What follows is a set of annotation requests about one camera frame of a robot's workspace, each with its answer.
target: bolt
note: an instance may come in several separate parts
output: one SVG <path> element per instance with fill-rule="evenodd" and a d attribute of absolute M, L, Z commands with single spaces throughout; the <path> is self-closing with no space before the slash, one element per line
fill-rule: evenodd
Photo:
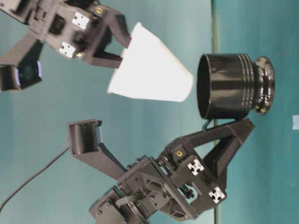
<path fill-rule="evenodd" d="M 177 156 L 178 157 L 182 157 L 183 156 L 183 152 L 182 151 L 177 151 Z"/>
<path fill-rule="evenodd" d="M 103 9 L 100 8 L 100 7 L 96 7 L 95 12 L 96 12 L 97 14 L 101 14 L 101 13 L 103 12 Z"/>

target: black cup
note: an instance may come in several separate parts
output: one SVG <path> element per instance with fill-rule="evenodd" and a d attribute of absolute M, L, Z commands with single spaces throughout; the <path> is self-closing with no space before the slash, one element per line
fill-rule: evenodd
<path fill-rule="evenodd" d="M 206 54 L 198 69 L 197 97 L 204 119 L 243 119 L 250 110 L 266 114 L 275 93 L 274 70 L 267 57 Z"/>

